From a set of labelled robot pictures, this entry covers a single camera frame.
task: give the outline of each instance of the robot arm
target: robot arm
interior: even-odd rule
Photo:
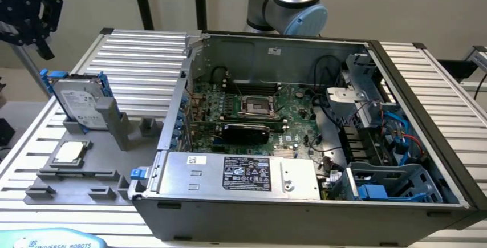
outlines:
[[[0,0],[0,40],[16,46],[34,44],[38,55],[49,60],[53,53],[45,39],[57,30],[62,0]]]
[[[316,36],[326,17],[320,0],[248,0],[245,31]]]

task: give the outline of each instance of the sticker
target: sticker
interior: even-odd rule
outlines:
[[[62,90],[61,95],[76,121],[88,128],[106,129],[105,120],[96,111],[96,101],[88,92]]]
[[[222,188],[226,190],[270,191],[268,158],[225,157]]]
[[[280,48],[269,48],[266,54],[280,55]]]
[[[186,164],[206,164],[205,156],[188,156]]]

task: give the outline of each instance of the white wall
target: white wall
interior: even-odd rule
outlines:
[[[193,0],[149,0],[154,27],[196,29]],[[208,28],[240,31],[246,0],[206,0]],[[484,0],[321,0],[329,18],[322,36],[422,42],[438,58],[457,59],[470,45],[487,44]],[[64,0],[52,50],[40,68],[70,69],[102,27],[141,29],[136,0]],[[0,42],[0,67],[21,65]]]

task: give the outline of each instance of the motherboard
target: motherboard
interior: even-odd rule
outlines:
[[[232,85],[194,84],[193,152],[310,158],[318,163],[322,157],[309,148],[318,135],[309,89]],[[244,129],[258,133],[245,135]]]

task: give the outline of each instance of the green circuit board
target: green circuit board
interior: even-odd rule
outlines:
[[[316,120],[312,116],[310,96],[305,88],[296,85],[282,85],[272,96],[229,94],[220,86],[196,83],[193,88],[193,123],[192,149],[198,153],[228,153],[241,155],[266,155],[290,158],[312,158],[316,162],[321,157],[309,151],[305,139],[312,141],[317,136]],[[273,120],[241,120],[241,99],[269,99],[273,103]],[[270,128],[269,139],[262,145],[226,145],[218,136],[220,127],[226,123],[265,125]]]

